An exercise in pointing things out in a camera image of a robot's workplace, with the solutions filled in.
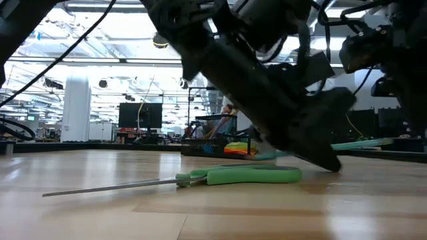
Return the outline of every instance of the green scissors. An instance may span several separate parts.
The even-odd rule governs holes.
[[[170,183],[176,183],[179,187],[187,187],[190,186],[191,183],[197,181],[205,181],[207,185],[219,185],[226,183],[297,183],[301,178],[302,172],[296,167],[280,167],[273,163],[245,163],[218,165],[215,167],[197,169],[189,173],[178,173],[175,177],[167,179],[151,179],[133,183],[122,183],[108,187],[46,193],[42,196],[52,197],[76,193],[92,193],[97,191],[109,191]]]

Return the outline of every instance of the light wood floor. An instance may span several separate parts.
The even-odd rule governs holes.
[[[427,239],[427,165],[342,157],[339,175],[277,162],[301,167],[304,180],[42,198],[243,161],[104,150],[0,157],[0,239]]]

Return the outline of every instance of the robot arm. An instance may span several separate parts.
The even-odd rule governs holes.
[[[422,4],[425,4],[425,1],[411,1],[411,4],[417,2],[419,6],[424,6]],[[6,62],[57,2],[59,1],[0,2],[0,14],[3,19],[0,24],[1,63]],[[181,55],[184,79],[191,81],[199,72],[203,73],[251,119],[264,141],[330,171],[339,171],[341,167],[330,147],[329,136],[332,127],[354,104],[356,98],[347,88],[337,87],[329,91],[320,91],[320,88],[315,95],[308,95],[306,91],[307,86],[324,81],[334,74],[328,58],[323,53],[310,56],[310,35],[306,21],[311,7],[321,10],[319,23],[327,26],[346,24],[355,32],[362,33],[349,37],[340,52],[348,73],[384,64],[388,69],[386,75],[391,76],[392,82],[405,86],[396,92],[396,96],[401,96],[401,102],[405,105],[419,100],[413,98],[413,90],[420,81],[408,81],[408,74],[413,76],[415,73],[411,73],[410,68],[406,67],[407,64],[403,63],[405,60],[395,61],[402,51],[397,50],[397,55],[393,55],[395,58],[391,60],[387,57],[391,53],[389,49],[396,49],[393,44],[399,42],[396,35],[402,31],[408,33],[408,39],[415,39],[408,41],[408,46],[418,50],[418,44],[423,40],[416,30],[425,25],[415,23],[423,19],[406,18],[404,21],[397,21],[398,24],[396,22],[381,26],[379,31],[370,29],[363,22],[347,20],[345,15],[340,22],[327,22],[322,8],[330,1],[319,6],[311,0],[240,0],[233,9],[229,8],[226,0],[141,2],[159,34]],[[368,3],[344,13],[389,5],[391,2],[398,2],[395,12],[402,11],[403,16],[423,16],[423,13],[411,15],[414,9],[407,8],[407,3],[403,0]],[[23,15],[30,16],[30,21],[21,19],[20,16]],[[216,25],[217,33],[213,33],[209,28],[208,19]],[[295,34],[298,34],[300,39],[296,65],[264,65],[264,62],[257,59],[256,52],[268,52],[277,42],[282,44],[288,35]],[[269,60],[273,59],[280,49],[279,44]]]

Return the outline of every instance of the black monitor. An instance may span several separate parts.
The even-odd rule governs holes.
[[[161,128],[163,103],[144,103],[139,112],[140,128]],[[119,127],[138,127],[137,115],[141,103],[120,103]]]

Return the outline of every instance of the metal blade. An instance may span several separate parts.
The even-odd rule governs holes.
[[[145,187],[145,186],[154,186],[154,185],[163,185],[170,183],[188,183],[192,181],[203,181],[205,177],[197,177],[192,179],[176,179],[175,177],[165,178],[165,179],[150,179],[145,181],[138,181],[133,183],[121,183],[108,187],[96,187],[92,189],[80,189],[80,190],[71,190],[71,191],[62,191],[56,193],[45,193],[42,197],[52,197],[52,196],[60,196],[60,195],[68,195],[68,194],[77,194],[77,193],[93,193],[97,191],[109,191],[116,189],[127,189],[132,187]]]

